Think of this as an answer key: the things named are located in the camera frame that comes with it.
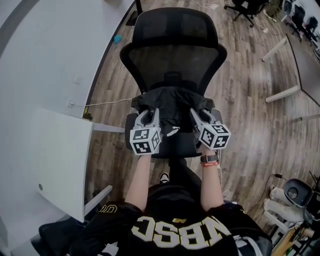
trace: black cloth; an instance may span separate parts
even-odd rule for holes
[[[109,202],[72,244],[70,255],[95,256],[117,241],[120,256],[237,256],[238,251],[255,256],[257,247],[261,255],[271,255],[270,239],[240,205],[204,211],[199,177],[184,159],[169,165],[170,182],[149,189],[145,212],[129,203]]]
[[[161,87],[133,98],[131,107],[138,110],[139,113],[147,109],[154,111],[159,108],[161,133],[164,136],[174,130],[173,127],[180,127],[179,131],[183,133],[192,133],[190,108],[194,108],[196,112],[205,108],[211,110],[214,102],[192,91],[192,86],[189,88],[163,86],[162,84]]]

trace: white desk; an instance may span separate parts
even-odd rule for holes
[[[66,214],[83,222],[111,190],[107,186],[86,206],[85,179],[93,130],[124,133],[125,129],[38,109],[32,132],[33,173],[37,191]]]

